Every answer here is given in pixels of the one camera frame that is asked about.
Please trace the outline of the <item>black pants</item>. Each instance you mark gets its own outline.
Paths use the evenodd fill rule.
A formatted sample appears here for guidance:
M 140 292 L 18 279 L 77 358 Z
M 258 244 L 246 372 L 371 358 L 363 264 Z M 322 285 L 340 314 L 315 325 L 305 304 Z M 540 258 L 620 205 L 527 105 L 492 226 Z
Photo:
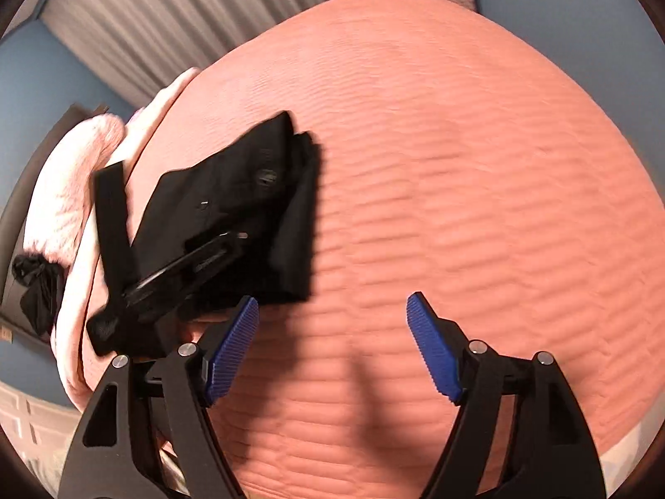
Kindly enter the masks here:
M 98 356 L 162 356 L 175 346 L 169 321 L 231 309 L 306 301 L 321 149 L 281 111 L 226 148 L 158 180 L 139 229 L 128 232 L 125 170 L 95 173 L 98 244 L 106 304 L 86 330 Z

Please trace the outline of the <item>black garment by pillow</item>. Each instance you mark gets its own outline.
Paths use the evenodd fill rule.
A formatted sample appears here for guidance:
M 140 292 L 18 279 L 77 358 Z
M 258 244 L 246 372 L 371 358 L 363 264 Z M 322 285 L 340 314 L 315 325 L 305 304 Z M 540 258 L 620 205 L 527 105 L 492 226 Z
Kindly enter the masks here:
M 11 273 L 25 289 L 20 298 L 22 313 L 38 337 L 49 335 L 62 305 L 65 269 L 42 254 L 18 254 Z

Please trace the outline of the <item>light pink folded blanket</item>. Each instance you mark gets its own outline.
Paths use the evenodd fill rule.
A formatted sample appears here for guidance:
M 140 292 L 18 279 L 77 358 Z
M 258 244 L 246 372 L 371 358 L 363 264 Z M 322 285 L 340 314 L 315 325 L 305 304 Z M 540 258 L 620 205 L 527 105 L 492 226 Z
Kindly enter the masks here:
M 95 167 L 101 169 L 122 162 L 126 171 L 132 171 L 171 106 L 200 72 L 199 68 L 190 68 L 177 76 L 168 87 L 161 89 L 150 104 L 139 109 L 130 122 L 121 126 L 122 140 L 111 153 L 104 154 L 103 161 Z M 57 358 L 57 370 L 65 393 L 74 406 L 82 411 L 92 396 L 92 389 L 84 378 L 80 352 L 88 303 L 99 262 L 97 223 L 93 208 L 89 208 L 86 223 L 79 235 L 81 239 L 65 283 L 63 303 L 57 316 L 51 346 Z

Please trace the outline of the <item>orange quilted bedspread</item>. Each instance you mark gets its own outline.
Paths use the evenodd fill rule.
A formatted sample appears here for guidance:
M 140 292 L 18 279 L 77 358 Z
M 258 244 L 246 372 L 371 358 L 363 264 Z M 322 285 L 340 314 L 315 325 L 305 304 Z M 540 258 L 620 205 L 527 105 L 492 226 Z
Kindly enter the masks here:
M 499 353 L 554 354 L 608 482 L 664 417 L 664 206 L 570 77 L 446 0 L 330 0 L 202 71 L 127 185 L 279 111 L 323 148 L 312 295 L 266 308 L 211 411 L 248 492 L 415 498 L 451 430 L 406 322 L 422 292 Z

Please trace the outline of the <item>grey pleated curtain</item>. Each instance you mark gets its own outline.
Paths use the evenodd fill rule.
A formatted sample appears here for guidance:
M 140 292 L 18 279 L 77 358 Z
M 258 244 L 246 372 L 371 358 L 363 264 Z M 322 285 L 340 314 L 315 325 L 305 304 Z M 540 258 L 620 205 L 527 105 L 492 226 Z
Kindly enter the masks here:
M 113 92 L 146 104 L 180 73 L 327 0 L 46 0 L 47 28 Z

